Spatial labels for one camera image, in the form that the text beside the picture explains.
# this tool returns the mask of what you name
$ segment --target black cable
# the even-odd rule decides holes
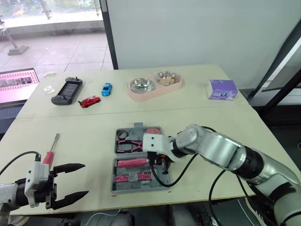
[[[210,127],[207,127],[207,126],[201,126],[201,127],[203,127],[204,129],[211,130],[212,132],[216,132],[216,130],[214,130],[213,128],[210,128]]]
[[[10,164],[12,164],[15,160],[17,160],[18,158],[20,158],[21,156],[26,155],[26,154],[36,154],[35,161],[41,160],[41,156],[38,152],[35,152],[35,151],[23,152],[22,154],[19,154],[18,156],[13,158],[8,164],[6,164],[5,167],[3,167],[3,169],[0,171],[0,176],[7,169],[7,167],[10,166]]]
[[[270,220],[267,216],[265,216],[257,207],[256,205],[254,204],[254,202],[251,200],[250,196],[247,194],[246,190],[245,190],[245,187],[243,186],[243,183],[241,182],[241,179],[239,178],[239,176],[237,176],[237,179],[238,179],[238,182],[241,186],[241,189],[243,190],[247,200],[249,201],[251,207],[256,210],[261,216],[262,218],[267,221],[268,225],[271,225],[271,226],[277,226],[277,224],[275,224],[272,220]]]
[[[155,179],[159,182],[159,184],[161,184],[163,187],[172,187],[174,186],[176,183],[179,182],[179,180],[182,178],[182,176],[184,175],[185,171],[188,169],[189,165],[191,164],[191,162],[194,160],[194,158],[197,156],[198,154],[195,154],[187,163],[187,165],[185,166],[184,170],[182,171],[182,173],[179,175],[179,177],[171,184],[164,184],[159,177],[157,176],[155,170],[154,170],[154,166],[150,166],[151,172],[153,173]]]
[[[217,216],[216,216],[216,214],[215,214],[215,212],[214,212],[214,210],[213,210],[213,208],[212,208],[211,196],[212,196],[212,192],[213,192],[213,189],[214,189],[214,186],[215,186],[216,182],[217,182],[218,179],[224,174],[225,171],[226,171],[226,170],[223,169],[223,170],[220,172],[220,174],[215,178],[214,182],[213,182],[212,185],[211,185],[210,192],[209,192],[209,209],[210,209],[210,211],[211,211],[211,213],[212,213],[212,216],[214,217],[214,219],[216,220],[216,222],[217,222],[217,224],[218,224],[219,226],[222,226],[222,224],[221,224],[220,221],[218,220],[218,218],[217,218]]]

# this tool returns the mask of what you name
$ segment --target purple box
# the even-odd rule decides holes
[[[213,100],[233,100],[237,93],[232,80],[211,79],[207,86],[208,98]]]

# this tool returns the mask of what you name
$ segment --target white table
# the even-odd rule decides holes
[[[290,167],[300,177],[298,168],[250,105],[245,104],[244,101],[237,103],[238,101],[212,100],[208,101],[209,105],[210,102],[213,103],[212,106],[186,108],[181,108],[181,104],[186,103],[179,102],[178,109],[145,110],[143,113],[139,110],[141,109],[139,105],[145,105],[146,102],[133,102],[132,104],[135,104],[137,108],[132,112],[88,115],[83,113],[82,115],[52,117],[22,117],[22,110],[0,142],[0,165],[3,166],[17,154],[25,151],[35,150],[45,156],[55,134],[59,132],[61,136],[55,149],[53,166],[83,163],[86,167],[76,172],[60,174],[55,179],[58,184],[58,199],[77,191],[89,190],[89,193],[75,204],[55,211],[46,210],[45,204],[42,203],[34,209],[29,206],[22,207],[12,214],[105,210],[207,200],[210,186],[221,169],[209,164],[201,157],[194,160],[179,183],[169,190],[113,196],[110,192],[110,182],[112,161],[116,157],[113,152],[115,131],[118,128],[132,127],[134,122],[143,122],[145,126],[161,126],[164,133],[171,136],[175,136],[193,123],[209,126],[244,145],[263,151]],[[24,156],[19,159],[1,176],[1,182],[11,183],[23,178],[26,174],[24,169],[30,168],[33,158],[34,156]],[[189,159],[190,156],[183,162],[171,165],[170,173],[173,180],[178,177]],[[225,173],[216,185],[213,198],[238,196],[243,196],[243,192],[236,176],[229,172]]]
[[[180,73],[183,76],[184,84],[180,90],[145,102],[136,102],[128,96],[127,83],[129,81],[166,70]],[[77,76],[84,82],[76,100],[81,101],[87,97],[97,95],[101,97],[101,103],[87,109],[79,107],[79,104],[76,101],[67,106],[57,106],[52,104],[50,101],[51,97],[55,96],[59,92],[65,83],[65,78],[68,76]],[[233,101],[209,100],[206,94],[206,86],[209,79],[227,80],[229,78],[217,65],[115,70],[105,72],[59,73],[54,77],[41,79],[40,85],[35,89],[17,118],[248,105],[248,102],[241,93],[239,93]],[[102,97],[101,90],[103,84],[106,82],[112,83],[112,94],[109,97]],[[55,92],[47,94],[44,91],[44,88],[47,86],[52,86]]]

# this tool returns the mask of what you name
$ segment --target toolbox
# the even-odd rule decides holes
[[[167,190],[155,179],[147,162],[147,153],[142,152],[143,135],[145,133],[162,134],[161,127],[144,127],[143,123],[134,123],[133,128],[117,129],[115,134],[114,153],[111,178],[111,192],[114,194],[142,191]],[[160,180],[170,184],[170,175],[164,160],[154,165]]]

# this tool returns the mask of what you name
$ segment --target laptop screen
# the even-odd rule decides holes
[[[33,68],[0,72],[0,104],[27,100],[38,83]]]

